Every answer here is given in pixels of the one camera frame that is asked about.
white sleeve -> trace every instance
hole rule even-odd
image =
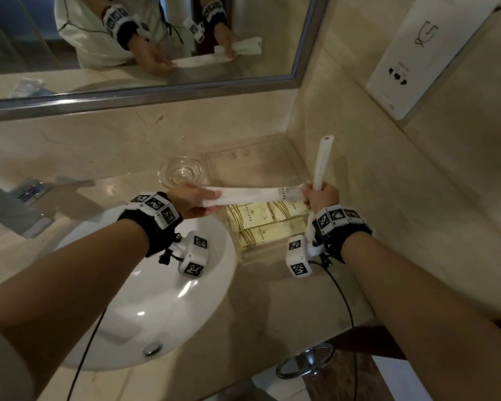
[[[13,346],[0,334],[0,401],[32,401],[30,371]]]

yellow packet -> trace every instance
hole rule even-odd
[[[276,221],[283,221],[294,216],[304,215],[308,212],[306,205],[302,201],[270,202],[269,208],[273,212],[273,217]]]
[[[227,206],[228,219],[234,232],[273,222],[273,215],[266,202]]]
[[[250,228],[238,233],[238,242],[242,249],[274,242],[306,231],[303,217],[274,222],[260,227]]]

mirror frame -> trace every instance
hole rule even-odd
[[[54,96],[0,100],[0,121],[72,114],[102,109],[158,104],[199,98],[297,89],[302,83],[328,0],[310,0],[292,71],[277,76],[92,91]]]

white sink basin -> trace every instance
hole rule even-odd
[[[57,248],[115,222],[122,209],[83,222]],[[143,259],[109,304],[83,369],[113,370],[152,360],[179,347],[212,316],[227,293],[237,258],[232,239],[214,216],[184,221],[176,231],[186,236],[194,229],[210,235],[210,260],[203,275],[190,280],[178,273],[174,259],[168,266],[159,264],[158,256]],[[69,353],[66,366],[78,366],[93,330],[94,325]],[[161,343],[161,351],[145,356],[145,348],[154,342]]]

faucet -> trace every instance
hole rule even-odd
[[[49,186],[33,177],[7,192],[0,188],[0,223],[23,238],[35,238],[53,222],[30,207]]]

